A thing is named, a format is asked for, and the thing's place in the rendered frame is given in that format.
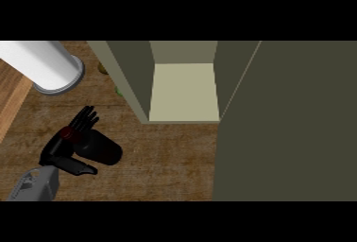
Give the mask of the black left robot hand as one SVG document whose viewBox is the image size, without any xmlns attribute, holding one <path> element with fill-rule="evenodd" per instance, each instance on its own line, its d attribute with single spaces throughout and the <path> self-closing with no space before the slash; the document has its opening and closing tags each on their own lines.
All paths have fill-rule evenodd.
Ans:
<svg viewBox="0 0 357 242">
<path fill-rule="evenodd" d="M 38 158 L 40 165 L 53 165 L 74 176 L 97 174 L 97 169 L 72 157 L 74 144 L 69 141 L 69 139 L 77 138 L 81 132 L 89 130 L 99 121 L 93 109 L 93 106 L 86 106 L 83 110 L 80 110 L 69 124 L 62 127 L 53 135 Z"/>
</svg>

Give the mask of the dark wine bottle red cap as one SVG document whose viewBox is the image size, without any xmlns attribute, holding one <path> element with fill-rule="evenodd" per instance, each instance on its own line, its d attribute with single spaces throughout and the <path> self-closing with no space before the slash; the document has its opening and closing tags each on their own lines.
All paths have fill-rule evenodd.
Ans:
<svg viewBox="0 0 357 242">
<path fill-rule="evenodd" d="M 72 144 L 80 157 L 105 165 L 120 162 L 123 148 L 97 130 L 78 131 L 72 127 L 64 127 L 61 137 Z"/>
</svg>

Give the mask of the olive green open cabinet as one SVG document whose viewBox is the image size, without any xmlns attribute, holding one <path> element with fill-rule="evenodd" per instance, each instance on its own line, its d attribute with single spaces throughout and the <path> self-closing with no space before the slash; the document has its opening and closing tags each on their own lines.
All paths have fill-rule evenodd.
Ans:
<svg viewBox="0 0 357 242">
<path fill-rule="evenodd" d="M 90 41 L 143 124 L 218 123 L 258 41 Z"/>
</svg>

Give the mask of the light wooden cutting board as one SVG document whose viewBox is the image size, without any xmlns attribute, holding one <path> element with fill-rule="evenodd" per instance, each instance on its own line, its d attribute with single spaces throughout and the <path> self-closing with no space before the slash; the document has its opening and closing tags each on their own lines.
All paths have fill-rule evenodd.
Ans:
<svg viewBox="0 0 357 242">
<path fill-rule="evenodd" d="M 33 81 L 0 60 L 0 143 L 31 88 Z"/>
</svg>

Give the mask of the white paper towel roll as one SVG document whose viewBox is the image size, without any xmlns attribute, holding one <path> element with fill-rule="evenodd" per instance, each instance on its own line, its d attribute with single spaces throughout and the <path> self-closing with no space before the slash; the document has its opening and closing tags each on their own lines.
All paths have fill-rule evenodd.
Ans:
<svg viewBox="0 0 357 242">
<path fill-rule="evenodd" d="M 59 41 L 0 41 L 0 59 L 34 82 L 44 95 L 62 95 L 80 84 L 86 65 Z"/>
</svg>

